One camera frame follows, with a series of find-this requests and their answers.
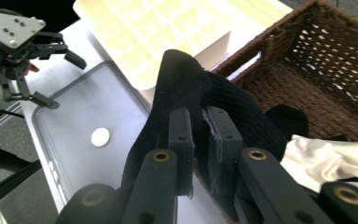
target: wicker basket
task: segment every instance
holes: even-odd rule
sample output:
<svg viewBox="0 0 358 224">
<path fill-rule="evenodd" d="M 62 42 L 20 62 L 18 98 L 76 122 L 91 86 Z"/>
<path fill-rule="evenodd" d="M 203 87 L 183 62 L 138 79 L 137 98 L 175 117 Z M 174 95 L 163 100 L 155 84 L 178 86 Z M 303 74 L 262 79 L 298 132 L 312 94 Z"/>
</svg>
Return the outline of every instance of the wicker basket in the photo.
<svg viewBox="0 0 358 224">
<path fill-rule="evenodd" d="M 228 77 L 263 110 L 285 104 L 304 111 L 311 138 L 345 135 L 358 142 L 358 19 L 309 0 L 257 36 L 214 72 Z"/>
</svg>

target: black cable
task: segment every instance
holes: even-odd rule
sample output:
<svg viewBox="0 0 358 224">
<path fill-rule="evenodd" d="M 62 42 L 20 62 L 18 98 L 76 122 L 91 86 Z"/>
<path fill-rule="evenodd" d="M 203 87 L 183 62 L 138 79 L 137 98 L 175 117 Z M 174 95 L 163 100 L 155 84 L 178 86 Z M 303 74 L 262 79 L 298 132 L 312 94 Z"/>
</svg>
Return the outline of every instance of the black cable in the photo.
<svg viewBox="0 0 358 224">
<path fill-rule="evenodd" d="M 11 115 L 11 116 L 15 116 L 15 117 L 24 119 L 24 116 L 23 116 L 23 115 L 21 115 L 21 114 L 16 114 L 16 113 L 13 113 L 13 112 L 10 112 L 10 111 L 6 111 L 6 110 L 1 110 L 1 109 L 0 109 L 0 114 L 7 114 L 7 115 Z"/>
</svg>

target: white table surface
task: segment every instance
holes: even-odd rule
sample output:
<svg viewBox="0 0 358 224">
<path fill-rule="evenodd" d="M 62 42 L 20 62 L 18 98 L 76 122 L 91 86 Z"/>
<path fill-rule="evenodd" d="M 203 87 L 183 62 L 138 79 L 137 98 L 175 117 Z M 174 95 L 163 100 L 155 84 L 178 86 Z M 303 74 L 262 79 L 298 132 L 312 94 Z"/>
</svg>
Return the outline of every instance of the white table surface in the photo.
<svg viewBox="0 0 358 224">
<path fill-rule="evenodd" d="M 264 31 L 264 28 L 251 18 L 245 16 L 236 8 L 229 11 L 232 19 L 232 31 L 228 44 L 227 56 L 243 47 L 256 35 Z M 33 61 L 40 68 L 38 73 L 32 73 L 26 77 L 31 92 L 39 91 L 46 96 L 64 88 L 73 80 L 81 77 L 92 67 L 103 61 L 110 61 L 110 57 L 89 31 L 82 20 L 75 22 L 62 31 L 65 44 L 69 49 L 87 62 L 85 70 L 80 70 L 63 59 L 62 55 L 53 55 L 47 61 Z M 30 102 L 21 102 L 21 108 L 25 116 L 28 129 L 31 133 L 37 155 L 41 161 L 48 186 L 60 212 L 65 206 L 59 188 L 55 184 L 46 155 L 43 152 L 40 139 L 38 138 L 32 117 L 36 105 Z M 178 223 L 225 223 L 221 212 L 208 196 L 205 188 L 197 178 L 194 178 L 194 197 L 179 197 Z"/>
</svg>

